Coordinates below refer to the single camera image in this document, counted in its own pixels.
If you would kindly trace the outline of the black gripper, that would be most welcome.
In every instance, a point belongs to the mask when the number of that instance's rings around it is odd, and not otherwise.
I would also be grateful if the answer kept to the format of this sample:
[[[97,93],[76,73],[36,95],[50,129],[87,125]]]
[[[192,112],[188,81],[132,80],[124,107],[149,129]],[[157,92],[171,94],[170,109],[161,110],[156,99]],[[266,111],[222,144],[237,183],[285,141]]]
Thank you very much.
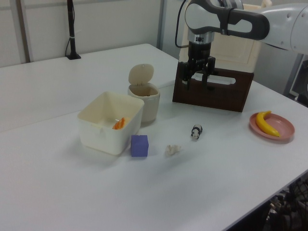
[[[183,70],[182,83],[186,90],[190,89],[190,81],[196,72],[202,72],[202,87],[203,90],[214,91],[215,87],[208,86],[208,77],[217,75],[215,70],[215,58],[210,56],[211,43],[194,43],[189,42],[188,45],[188,61],[181,62]]]

